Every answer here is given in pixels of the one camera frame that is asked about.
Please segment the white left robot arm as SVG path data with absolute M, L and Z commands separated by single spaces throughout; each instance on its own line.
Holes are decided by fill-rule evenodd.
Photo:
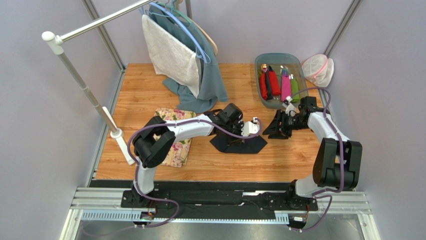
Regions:
M 256 117 L 245 122 L 242 111 L 233 103 L 181 120 L 154 116 L 130 137 L 126 146 L 136 163 L 133 187 L 139 196 L 147 198 L 154 190 L 157 167 L 180 141 L 213 136 L 210 143 L 221 153 L 258 154 L 267 145 L 260 135 L 262 128 Z

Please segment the black paper napkin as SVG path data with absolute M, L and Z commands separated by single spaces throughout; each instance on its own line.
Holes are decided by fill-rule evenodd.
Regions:
M 258 154 L 268 143 L 261 136 L 238 138 L 229 134 L 217 134 L 209 141 L 219 152 L 226 154 Z

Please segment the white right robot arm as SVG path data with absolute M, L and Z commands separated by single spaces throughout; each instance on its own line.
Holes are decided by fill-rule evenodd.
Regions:
M 293 131 L 310 129 L 320 142 L 312 174 L 292 183 L 295 195 L 313 197 L 326 191 L 354 189 L 359 182 L 363 147 L 346 137 L 334 124 L 329 111 L 317 106 L 316 98 L 301 98 L 298 112 L 288 106 L 277 110 L 263 134 L 270 139 L 289 139 Z

